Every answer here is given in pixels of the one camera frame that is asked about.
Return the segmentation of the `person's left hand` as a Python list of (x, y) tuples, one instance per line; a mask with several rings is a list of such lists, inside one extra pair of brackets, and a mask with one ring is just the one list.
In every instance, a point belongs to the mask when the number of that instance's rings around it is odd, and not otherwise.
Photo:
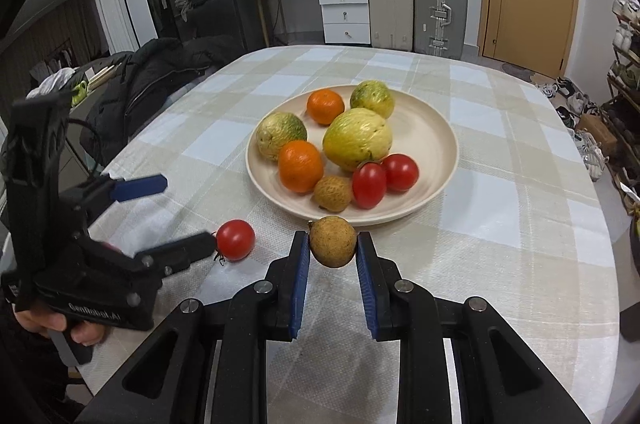
[[(16, 321), (29, 332), (49, 337), (51, 332), (65, 332), (68, 328), (64, 314), (55, 312), (46, 305), (34, 305), (29, 310), (13, 309)], [(70, 329), (70, 337), (76, 344), (93, 346), (102, 342), (106, 327), (102, 324), (82, 321)]]

